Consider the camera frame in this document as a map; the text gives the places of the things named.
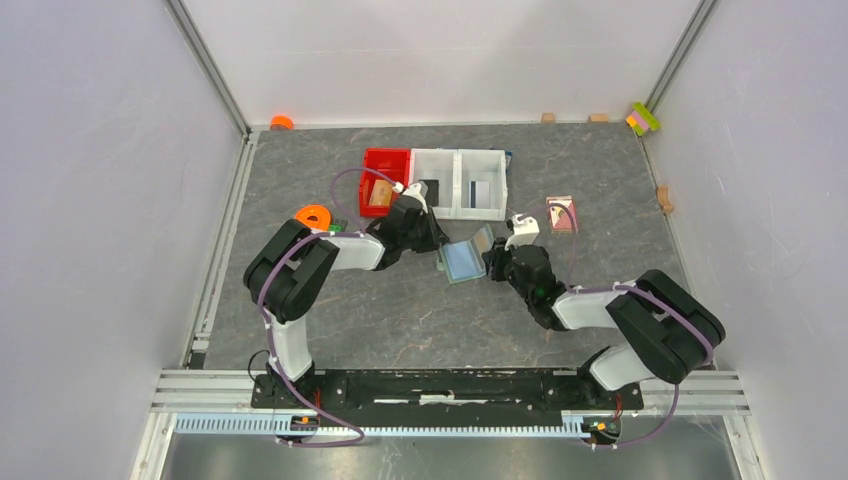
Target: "wall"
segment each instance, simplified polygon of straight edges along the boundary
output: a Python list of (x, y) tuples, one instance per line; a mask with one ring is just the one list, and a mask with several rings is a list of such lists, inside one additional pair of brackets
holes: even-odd
[(186, 0), (247, 120), (623, 118), (697, 0)]
[(0, 478), (127, 478), (239, 138), (154, 0), (0, 7)]
[(843, 476), (848, 4), (722, 2), (648, 142), (776, 479)]

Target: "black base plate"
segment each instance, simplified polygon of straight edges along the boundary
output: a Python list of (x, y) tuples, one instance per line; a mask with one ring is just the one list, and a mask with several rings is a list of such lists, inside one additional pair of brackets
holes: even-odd
[[(312, 401), (320, 398), (324, 410), (362, 427), (561, 426), (562, 410), (615, 410), (617, 394), (625, 410), (644, 407), (636, 383), (596, 396), (587, 393), (591, 382), (574, 371), (552, 368), (324, 370), (297, 387)], [(480, 403), (428, 403), (439, 395)], [(250, 405), (303, 408), (269, 375), (256, 377)]]

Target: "gray marble tabletop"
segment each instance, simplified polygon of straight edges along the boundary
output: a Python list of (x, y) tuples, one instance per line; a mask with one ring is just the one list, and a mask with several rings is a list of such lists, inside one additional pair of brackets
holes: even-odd
[[(302, 206), (323, 204), (334, 215), (335, 172), (362, 164), (366, 147), (504, 149), (507, 215), (572, 195), (580, 230), (574, 283), (606, 285), (659, 268), (682, 281), (668, 225), (660, 213), (644, 152), (625, 124), (526, 124), (263, 132), (204, 368), (243, 369), (267, 348), (256, 306), (241, 284), (248, 263)], [(341, 180), (338, 197), (357, 211), (359, 177)], [(537, 244), (564, 275), (574, 236), (544, 228)], [(441, 221), (451, 239), (483, 224)], [(508, 236), (492, 222), (496, 236)], [(543, 330), (508, 284), (479, 279), (448, 284), (437, 253), (403, 254), (381, 272), (334, 272), (307, 315), (309, 348), (318, 368), (579, 366), (621, 341), (606, 329)]]

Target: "floor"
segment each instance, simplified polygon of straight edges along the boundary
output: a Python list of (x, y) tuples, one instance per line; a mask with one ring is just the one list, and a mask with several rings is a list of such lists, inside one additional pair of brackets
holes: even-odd
[[(574, 282), (605, 285), (659, 268), (682, 282), (680, 261), (660, 213), (639, 141), (625, 124), (526, 124), (263, 132), (253, 158), (204, 368), (243, 369), (267, 348), (244, 269), (280, 225), (302, 206), (326, 205), (335, 172), (362, 164), (364, 148), (505, 149), (507, 214), (572, 195), (580, 231)], [(356, 211), (358, 176), (337, 196)], [(483, 222), (441, 221), (451, 239)], [(496, 236), (508, 236), (502, 222)], [(563, 275), (571, 235), (543, 229), (537, 244)], [(540, 328), (506, 283), (479, 279), (449, 285), (436, 253), (404, 254), (382, 272), (335, 272), (308, 314), (309, 348), (318, 368), (579, 366), (618, 332)]]
[[(627, 418), (622, 440), (655, 428)], [(570, 439), (372, 438), (367, 445), (290, 449), (270, 437), (176, 435), (163, 479), (740, 479), (721, 417), (675, 418), (648, 443), (592, 453)]]

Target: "robotic arm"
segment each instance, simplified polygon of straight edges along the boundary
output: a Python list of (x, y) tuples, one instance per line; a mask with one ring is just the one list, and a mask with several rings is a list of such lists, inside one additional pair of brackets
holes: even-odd
[[(265, 300), (266, 312), (276, 319), (271, 327), (273, 341), (284, 370), (272, 367), (273, 373), (297, 385), (314, 370), (304, 315), (331, 271), (382, 270), (396, 263), (405, 250), (429, 252), (449, 241), (427, 208), (425, 189), (411, 185), (392, 203), (389, 214), (372, 222), (365, 233), (316, 239), (280, 270)], [(581, 291), (558, 281), (547, 251), (533, 245), (539, 234), (533, 217), (516, 215), (507, 226), (512, 235), (495, 240), (483, 256), (487, 272), (492, 280), (507, 281), (515, 289), (539, 325), (560, 331), (618, 328), (627, 340), (601, 350), (580, 368), (578, 375), (589, 388), (583, 392), (586, 396), (608, 396), (628, 383), (655, 376), (678, 384), (704, 362), (706, 352), (698, 339), (642, 296), (612, 287)], [(283, 255), (312, 233), (297, 220), (289, 220), (262, 249), (244, 275), (254, 302)], [(724, 340), (718, 319), (664, 273), (650, 270), (618, 285), (654, 295), (685, 317), (713, 347)]]

